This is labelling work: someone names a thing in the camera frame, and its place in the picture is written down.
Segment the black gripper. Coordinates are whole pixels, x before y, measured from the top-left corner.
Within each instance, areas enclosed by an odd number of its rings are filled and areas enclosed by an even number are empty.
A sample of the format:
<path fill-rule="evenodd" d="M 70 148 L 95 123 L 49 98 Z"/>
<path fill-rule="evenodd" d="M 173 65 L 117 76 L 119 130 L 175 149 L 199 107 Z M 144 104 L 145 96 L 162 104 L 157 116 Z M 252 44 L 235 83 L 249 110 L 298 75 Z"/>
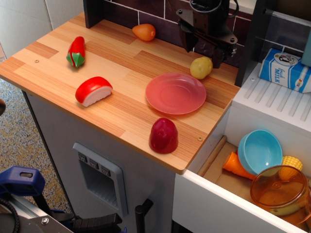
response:
<path fill-rule="evenodd" d="M 227 20 L 233 18 L 238 9 L 230 15 L 229 4 L 228 0 L 191 0 L 190 9 L 176 10 L 183 48 L 190 52 L 199 39 L 212 44 L 215 48 L 213 68 L 220 68 L 230 53 L 235 52 L 238 41 L 227 25 Z"/>

